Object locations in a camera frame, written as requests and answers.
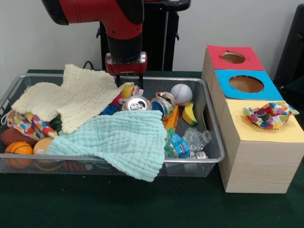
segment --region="circular hole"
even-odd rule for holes
[[[240,64],[244,63],[246,58],[245,56],[235,53],[235,52],[228,52],[226,51],[223,55],[222,58],[229,63],[234,63],[234,64]]]
[[[230,85],[246,93],[258,93],[264,89],[263,83],[251,76],[238,75],[229,80]]]

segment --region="plastic water bottle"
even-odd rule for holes
[[[168,134],[165,146],[166,158],[188,158],[190,150],[186,142],[178,134]]]
[[[211,133],[206,130],[203,133],[195,129],[188,128],[183,136],[183,139],[187,143],[190,153],[196,153],[203,151],[204,147],[211,142]]]

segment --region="brown ball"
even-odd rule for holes
[[[33,154],[33,148],[26,142],[14,142],[5,149],[9,154]],[[6,158],[5,162],[13,169],[20,170],[28,167],[32,159]]]
[[[15,143],[15,142],[26,142],[31,147],[34,147],[37,143],[36,140],[23,135],[21,132],[19,132],[15,128],[9,128],[9,129],[5,130],[1,134],[1,141],[6,146],[9,146],[9,145],[11,145],[12,143]]]

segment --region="can lid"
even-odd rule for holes
[[[133,96],[127,101],[127,108],[131,111],[145,111],[149,110],[149,101],[141,96]]]
[[[169,92],[158,92],[155,94],[155,97],[161,97],[165,99],[167,102],[169,102],[172,105],[173,109],[176,106],[174,96]]]

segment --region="red paper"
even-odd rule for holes
[[[252,47],[220,47],[207,45],[209,56],[215,70],[265,70]],[[246,59],[244,63],[230,63],[223,59],[226,52],[238,53]]]

